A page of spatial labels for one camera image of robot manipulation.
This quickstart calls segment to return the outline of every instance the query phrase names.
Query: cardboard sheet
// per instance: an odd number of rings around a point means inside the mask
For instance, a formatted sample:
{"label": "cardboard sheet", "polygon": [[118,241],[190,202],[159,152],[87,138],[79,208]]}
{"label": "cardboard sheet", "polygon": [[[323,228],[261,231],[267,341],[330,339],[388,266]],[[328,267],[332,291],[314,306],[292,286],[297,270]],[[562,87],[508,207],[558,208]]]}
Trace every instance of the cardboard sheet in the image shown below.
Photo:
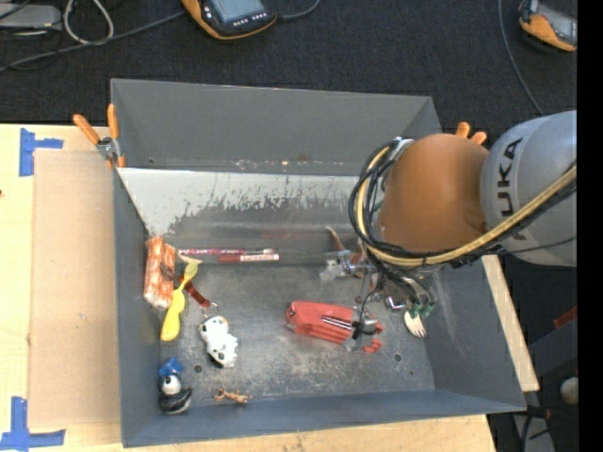
{"label": "cardboard sheet", "polygon": [[36,151],[28,425],[120,421],[111,171]]}

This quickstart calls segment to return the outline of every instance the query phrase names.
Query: small twig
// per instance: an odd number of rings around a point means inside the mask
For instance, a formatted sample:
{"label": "small twig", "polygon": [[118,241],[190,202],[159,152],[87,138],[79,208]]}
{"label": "small twig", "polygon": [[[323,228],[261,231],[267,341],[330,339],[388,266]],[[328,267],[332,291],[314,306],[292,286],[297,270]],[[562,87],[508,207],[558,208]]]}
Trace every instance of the small twig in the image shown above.
{"label": "small twig", "polygon": [[224,398],[229,398],[235,403],[247,403],[253,398],[252,395],[243,395],[238,390],[236,392],[226,392],[223,388],[218,389],[218,394],[214,395],[216,401],[221,401]]}

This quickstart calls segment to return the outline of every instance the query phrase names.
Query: black carpet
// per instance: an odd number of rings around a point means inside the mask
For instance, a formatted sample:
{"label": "black carpet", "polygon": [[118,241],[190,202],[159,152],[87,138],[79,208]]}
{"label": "black carpet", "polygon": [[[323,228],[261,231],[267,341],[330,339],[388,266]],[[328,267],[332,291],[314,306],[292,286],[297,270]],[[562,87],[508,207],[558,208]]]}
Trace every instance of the black carpet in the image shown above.
{"label": "black carpet", "polygon": [[[578,52],[550,52],[527,40],[518,24],[522,0],[320,0],[308,15],[229,42],[207,36],[179,0],[100,1],[110,10],[117,36],[175,17],[76,50],[65,32],[24,38],[4,30],[1,122],[71,123],[73,113],[82,113],[92,125],[106,125],[114,77],[427,95],[444,132],[468,121],[488,134],[486,147],[522,121],[577,108]],[[315,2],[263,1],[281,14]],[[578,18],[578,0],[542,1]],[[31,0],[61,10],[66,2]],[[70,22],[87,40],[106,34],[105,20],[90,0],[78,3]],[[35,58],[41,52],[46,56]],[[177,122],[166,132],[176,128]],[[553,319],[577,304],[577,272],[513,257],[502,261],[529,345],[553,331]],[[572,368],[578,368],[577,361]],[[559,385],[541,379],[547,387]],[[505,439],[504,419],[492,417],[497,447],[518,450],[509,448],[518,442]],[[577,420],[554,426],[551,437],[564,438],[558,452],[578,450],[573,448],[578,446]],[[576,440],[568,445],[567,437]]]}

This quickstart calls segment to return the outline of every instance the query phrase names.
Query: white cow toy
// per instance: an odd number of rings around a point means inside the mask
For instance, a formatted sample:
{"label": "white cow toy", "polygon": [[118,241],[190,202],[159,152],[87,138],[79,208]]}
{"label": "white cow toy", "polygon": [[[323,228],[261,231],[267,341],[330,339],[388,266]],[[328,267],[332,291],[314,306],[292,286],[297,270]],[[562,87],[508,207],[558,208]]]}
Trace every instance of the white cow toy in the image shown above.
{"label": "white cow toy", "polygon": [[207,343],[207,353],[224,368],[235,366],[238,339],[228,332],[228,320],[222,315],[207,318],[199,326],[199,334]]}

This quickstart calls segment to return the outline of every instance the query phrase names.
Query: handheld device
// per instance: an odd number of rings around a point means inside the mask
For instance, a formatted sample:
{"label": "handheld device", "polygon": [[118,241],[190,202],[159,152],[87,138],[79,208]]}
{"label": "handheld device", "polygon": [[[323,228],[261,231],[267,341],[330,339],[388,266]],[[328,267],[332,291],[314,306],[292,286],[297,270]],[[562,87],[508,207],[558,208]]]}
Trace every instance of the handheld device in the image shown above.
{"label": "handheld device", "polygon": [[261,0],[180,0],[190,16],[211,37],[249,37],[276,22],[277,15]]}
{"label": "handheld device", "polygon": [[519,6],[519,24],[529,35],[553,47],[578,49],[578,20],[539,0],[524,0]]}

